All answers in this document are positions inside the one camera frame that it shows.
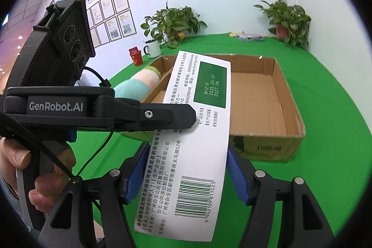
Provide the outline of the potted green plant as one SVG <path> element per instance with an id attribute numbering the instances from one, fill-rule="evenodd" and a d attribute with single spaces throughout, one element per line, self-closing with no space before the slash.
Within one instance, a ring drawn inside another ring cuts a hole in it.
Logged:
<path id="1" fill-rule="evenodd" d="M 307 50 L 309 47 L 309 33 L 311 17 L 306 14 L 300 5 L 288 5 L 286 0 L 276 0 L 273 3 L 261 0 L 262 4 L 254 4 L 253 7 L 266 15 L 271 27 L 268 31 L 276 38 L 291 48 L 299 47 Z"/>
<path id="2" fill-rule="evenodd" d="M 196 35 L 201 28 L 207 28 L 207 23 L 190 6 L 169 7 L 168 3 L 154 15 L 145 16 L 141 24 L 145 37 L 172 49 L 180 46 L 185 33 Z"/>

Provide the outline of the left potted green plant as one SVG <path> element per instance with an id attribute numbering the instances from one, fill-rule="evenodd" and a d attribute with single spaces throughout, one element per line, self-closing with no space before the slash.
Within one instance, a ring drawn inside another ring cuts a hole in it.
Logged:
<path id="1" fill-rule="evenodd" d="M 145 16 L 141 24 L 145 37 L 172 49 L 180 46 L 185 33 L 196 35 L 201 28 L 207 28 L 207 23 L 190 6 L 169 7 L 168 3 L 154 15 Z"/>

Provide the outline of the green table cloth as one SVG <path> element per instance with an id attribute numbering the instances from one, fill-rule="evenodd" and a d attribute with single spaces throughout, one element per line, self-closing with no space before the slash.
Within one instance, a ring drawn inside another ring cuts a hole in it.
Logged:
<path id="1" fill-rule="evenodd" d="M 342 230 L 357 207 L 371 172 L 371 132 L 361 113 L 336 78 L 301 48 L 290 48 L 273 38 L 242 42 L 227 35 L 190 38 L 177 49 L 163 48 L 164 55 L 179 50 L 204 54 L 244 54 L 274 57 L 289 84 L 305 123 L 306 135 L 289 162 L 253 162 L 278 179 L 301 176 L 319 202 L 334 235 Z M 105 141 L 108 133 L 79 132 L 72 144 L 76 174 Z M 134 155 L 140 141 L 116 133 L 107 146 L 84 168 L 84 179 L 119 168 Z M 237 198 L 228 173 L 216 229 L 211 242 L 187 242 L 153 237 L 133 231 L 138 197 L 125 212 L 137 247 L 238 247 L 250 209 Z"/>

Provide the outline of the red cup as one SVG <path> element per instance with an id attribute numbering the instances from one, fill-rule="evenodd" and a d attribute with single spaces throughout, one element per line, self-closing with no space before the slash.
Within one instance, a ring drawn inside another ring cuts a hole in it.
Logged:
<path id="1" fill-rule="evenodd" d="M 133 64 L 137 66 L 141 66 L 143 64 L 143 56 L 141 51 L 135 46 L 129 49 L 130 57 L 133 61 Z"/>

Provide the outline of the long brown cardboard box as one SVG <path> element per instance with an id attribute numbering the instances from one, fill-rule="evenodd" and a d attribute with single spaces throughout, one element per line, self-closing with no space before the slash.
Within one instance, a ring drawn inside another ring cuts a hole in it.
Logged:
<path id="1" fill-rule="evenodd" d="M 149 66 L 157 68 L 157 70 L 160 72 L 160 80 L 142 100 L 142 103 L 163 102 L 175 61 L 176 55 L 167 55 L 158 57 L 149 64 Z"/>

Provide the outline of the right potted green plant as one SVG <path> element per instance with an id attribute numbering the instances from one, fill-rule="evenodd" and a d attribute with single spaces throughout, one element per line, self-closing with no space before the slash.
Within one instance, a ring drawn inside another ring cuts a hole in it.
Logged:
<path id="1" fill-rule="evenodd" d="M 273 3 L 261 0 L 262 4 L 254 4 L 253 7 L 266 15 L 271 27 L 268 31 L 276 38 L 291 48 L 299 47 L 307 50 L 309 47 L 309 33 L 311 17 L 306 14 L 300 5 L 288 5 L 286 0 L 276 0 Z"/>

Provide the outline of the white green medicine box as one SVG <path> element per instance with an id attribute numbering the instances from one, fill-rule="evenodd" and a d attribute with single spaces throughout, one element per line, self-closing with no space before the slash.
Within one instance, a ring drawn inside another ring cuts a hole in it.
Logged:
<path id="1" fill-rule="evenodd" d="M 176 240 L 213 238 L 224 184 L 231 111 L 231 64 L 180 51 L 165 103 L 188 104 L 189 129 L 154 134 L 134 228 Z"/>

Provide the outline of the framed certificates on wall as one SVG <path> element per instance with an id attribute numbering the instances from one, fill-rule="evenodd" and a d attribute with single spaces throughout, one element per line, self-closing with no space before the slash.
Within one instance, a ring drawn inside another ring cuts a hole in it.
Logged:
<path id="1" fill-rule="evenodd" d="M 91 1 L 86 11 L 94 48 L 137 34 L 129 0 Z"/>

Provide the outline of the pig plush toy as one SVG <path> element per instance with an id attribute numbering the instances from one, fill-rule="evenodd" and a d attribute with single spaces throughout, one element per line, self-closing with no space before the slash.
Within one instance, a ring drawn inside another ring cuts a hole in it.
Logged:
<path id="1" fill-rule="evenodd" d="M 147 66 L 114 87 L 116 98 L 142 101 L 159 83 L 161 73 L 156 67 Z"/>

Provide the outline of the large open cardboard tray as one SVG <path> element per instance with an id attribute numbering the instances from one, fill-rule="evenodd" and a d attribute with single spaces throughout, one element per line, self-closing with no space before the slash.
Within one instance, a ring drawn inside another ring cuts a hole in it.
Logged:
<path id="1" fill-rule="evenodd" d="M 290 160 L 303 141 L 305 126 L 277 60 L 206 56 L 231 64 L 228 144 L 251 160 Z"/>

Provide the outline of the white enamel mug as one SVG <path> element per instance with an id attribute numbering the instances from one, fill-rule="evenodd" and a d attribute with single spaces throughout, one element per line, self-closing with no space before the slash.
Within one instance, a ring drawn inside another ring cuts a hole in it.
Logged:
<path id="1" fill-rule="evenodd" d="M 150 59 L 161 56 L 161 48 L 157 40 L 148 40 L 144 44 L 143 51 Z"/>

